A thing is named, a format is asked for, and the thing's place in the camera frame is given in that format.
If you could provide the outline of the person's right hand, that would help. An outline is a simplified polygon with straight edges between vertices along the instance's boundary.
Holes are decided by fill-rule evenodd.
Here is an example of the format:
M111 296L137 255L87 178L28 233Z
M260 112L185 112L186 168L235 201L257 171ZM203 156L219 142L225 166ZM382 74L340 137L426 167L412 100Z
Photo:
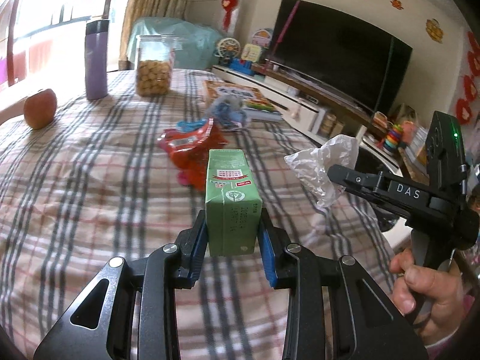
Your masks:
M436 271L414 263L411 250L391 260L390 271L399 274L391 300L404 315L415 310L414 293L432 301L430 318L417 330L425 345L433 345L453 334L465 317L461 271L453 262L449 271Z

